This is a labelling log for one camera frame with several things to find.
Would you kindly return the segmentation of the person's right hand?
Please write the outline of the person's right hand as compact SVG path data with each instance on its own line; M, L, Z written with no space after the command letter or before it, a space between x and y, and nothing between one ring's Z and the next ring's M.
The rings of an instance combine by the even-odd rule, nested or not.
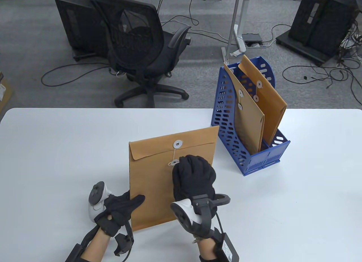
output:
M173 167L172 178L175 201L191 199L198 195L207 195L211 200L216 197L213 188L216 172L203 157L180 157L179 163Z

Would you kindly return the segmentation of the person's left hand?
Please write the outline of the person's left hand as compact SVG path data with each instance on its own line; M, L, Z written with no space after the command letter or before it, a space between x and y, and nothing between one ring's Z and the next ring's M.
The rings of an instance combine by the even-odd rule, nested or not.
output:
M115 196L111 194L105 201L105 211L98 214L94 221L108 236L114 237L118 231L130 224L131 215L145 201L144 195L130 199L130 192Z

